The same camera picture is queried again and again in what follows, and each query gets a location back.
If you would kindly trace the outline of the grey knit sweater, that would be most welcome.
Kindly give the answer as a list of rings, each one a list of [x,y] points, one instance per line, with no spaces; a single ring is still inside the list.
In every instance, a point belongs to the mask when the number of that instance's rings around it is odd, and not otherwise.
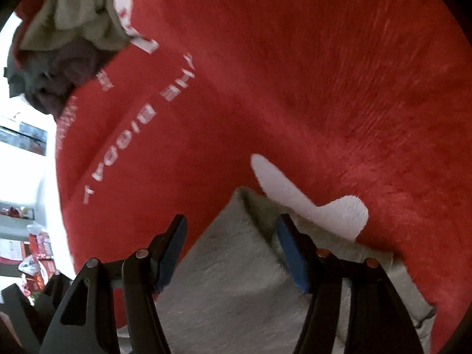
[[[430,353],[436,311],[393,253],[332,234],[244,187],[234,191],[156,300],[172,353],[293,353],[310,296],[286,269],[275,226],[282,213],[338,258],[377,259],[407,307],[424,352]]]

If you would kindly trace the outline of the dark teal garment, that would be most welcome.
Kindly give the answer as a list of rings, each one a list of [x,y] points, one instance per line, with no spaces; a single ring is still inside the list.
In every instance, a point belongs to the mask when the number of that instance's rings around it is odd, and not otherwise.
[[[7,58],[7,66],[4,68],[4,77],[9,86],[10,98],[26,93],[26,81],[24,73],[18,68],[13,51],[10,50]]]

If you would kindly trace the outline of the dark brown garment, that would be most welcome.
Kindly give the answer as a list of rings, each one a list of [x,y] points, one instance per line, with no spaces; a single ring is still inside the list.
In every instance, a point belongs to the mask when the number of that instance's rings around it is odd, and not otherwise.
[[[72,93],[94,79],[115,55],[81,38],[57,50],[34,51],[22,68],[22,94],[37,111],[58,119]]]

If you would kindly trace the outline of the olive green garment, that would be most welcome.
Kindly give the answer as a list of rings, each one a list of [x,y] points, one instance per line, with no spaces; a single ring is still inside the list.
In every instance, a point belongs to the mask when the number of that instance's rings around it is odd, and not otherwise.
[[[45,0],[19,44],[20,50],[57,50],[84,38],[96,48],[120,51],[130,41],[114,0]]]

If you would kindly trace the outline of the red wedding blanket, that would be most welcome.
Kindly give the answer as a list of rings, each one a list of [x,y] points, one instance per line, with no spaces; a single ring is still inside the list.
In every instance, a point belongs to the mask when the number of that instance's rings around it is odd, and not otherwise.
[[[55,119],[67,256],[120,260],[249,188],[471,305],[471,45],[442,0],[114,0],[131,40]]]

